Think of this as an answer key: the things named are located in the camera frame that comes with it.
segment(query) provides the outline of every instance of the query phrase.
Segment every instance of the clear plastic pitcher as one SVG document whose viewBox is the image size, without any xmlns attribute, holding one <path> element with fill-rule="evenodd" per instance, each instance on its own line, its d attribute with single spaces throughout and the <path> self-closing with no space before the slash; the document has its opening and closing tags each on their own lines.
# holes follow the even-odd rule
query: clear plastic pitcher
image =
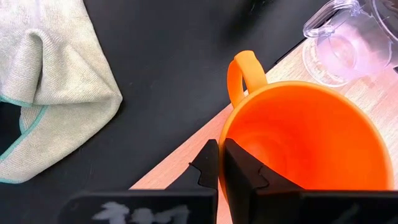
<svg viewBox="0 0 398 224">
<path fill-rule="evenodd" d="M 303 33 L 310 39 L 303 48 L 304 64 L 324 85 L 342 86 L 398 66 L 398 0 L 332 0 Z"/>
</svg>

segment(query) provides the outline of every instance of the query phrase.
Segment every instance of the cloth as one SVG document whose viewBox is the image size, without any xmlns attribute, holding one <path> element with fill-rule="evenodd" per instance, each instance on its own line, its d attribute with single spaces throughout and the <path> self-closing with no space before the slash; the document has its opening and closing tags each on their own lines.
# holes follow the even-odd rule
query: cloth
<svg viewBox="0 0 398 224">
<path fill-rule="evenodd" d="M 15 184 L 116 114 L 122 96 L 82 0 L 0 0 L 0 100 L 22 107 L 22 134 L 0 156 L 0 182 Z"/>
</svg>

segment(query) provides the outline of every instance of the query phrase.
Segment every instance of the light wood board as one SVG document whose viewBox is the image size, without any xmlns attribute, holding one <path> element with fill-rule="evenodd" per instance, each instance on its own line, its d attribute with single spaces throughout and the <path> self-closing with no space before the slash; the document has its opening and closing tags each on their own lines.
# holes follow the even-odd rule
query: light wood board
<svg viewBox="0 0 398 224">
<path fill-rule="evenodd" d="M 269 83 L 302 80 L 316 83 L 306 71 L 302 61 L 302 47 L 299 45 L 286 58 L 267 72 Z M 398 74 L 387 70 L 377 78 L 363 78 L 344 87 L 336 88 L 373 121 L 389 149 L 398 186 Z M 204 127 L 197 131 L 160 164 L 135 183 L 132 189 L 164 189 L 187 167 L 209 139 L 217 139 L 233 108 L 227 106 Z M 218 224 L 232 224 L 228 204 L 219 185 Z"/>
</svg>

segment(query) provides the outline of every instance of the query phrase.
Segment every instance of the teal trim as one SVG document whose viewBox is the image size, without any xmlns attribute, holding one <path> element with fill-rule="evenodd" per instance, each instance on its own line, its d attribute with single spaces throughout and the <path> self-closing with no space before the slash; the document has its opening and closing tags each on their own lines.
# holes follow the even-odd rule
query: teal trim
<svg viewBox="0 0 398 224">
<path fill-rule="evenodd" d="M 6 183 L 6 184 L 20 184 L 20 183 L 23 183 L 23 182 L 24 182 L 24 181 L 9 180 L 9 179 L 0 178 L 0 183 Z"/>
<path fill-rule="evenodd" d="M 10 153 L 12 153 L 12 151 L 19 145 L 19 143 L 21 143 L 22 140 L 26 138 L 28 134 L 33 131 L 33 129 L 36 128 L 36 126 L 40 123 L 40 120 L 43 118 L 45 111 L 48 107 L 49 106 L 43 106 L 32 125 L 26 131 L 24 131 L 24 133 L 22 133 L 22 135 L 19 136 L 19 138 L 14 143 L 12 143 L 12 145 L 3 154 L 1 154 L 0 163 L 5 160 Z"/>
<path fill-rule="evenodd" d="M 9 97 L 2 96 L 0 95 L 0 101 L 6 102 L 6 103 L 12 103 L 13 105 L 21 106 L 21 107 L 32 107 L 32 103 L 26 103 L 23 101 L 19 100 L 13 100 Z"/>
<path fill-rule="evenodd" d="M 21 131 L 21 134 L 23 134 L 26 131 L 24 127 L 24 122 L 22 122 L 22 115 L 19 116 L 19 130 Z"/>
</svg>

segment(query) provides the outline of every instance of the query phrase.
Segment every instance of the orange cup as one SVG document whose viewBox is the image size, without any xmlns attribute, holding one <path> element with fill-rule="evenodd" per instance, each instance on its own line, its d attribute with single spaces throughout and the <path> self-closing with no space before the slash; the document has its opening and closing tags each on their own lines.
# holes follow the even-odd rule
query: orange cup
<svg viewBox="0 0 398 224">
<path fill-rule="evenodd" d="M 249 90 L 246 97 L 242 77 Z M 227 81 L 234 110 L 219 141 L 225 196 L 226 138 L 304 189 L 394 188 L 382 137 L 369 118 L 339 93 L 307 82 L 267 84 L 252 51 L 235 56 Z"/>
</svg>

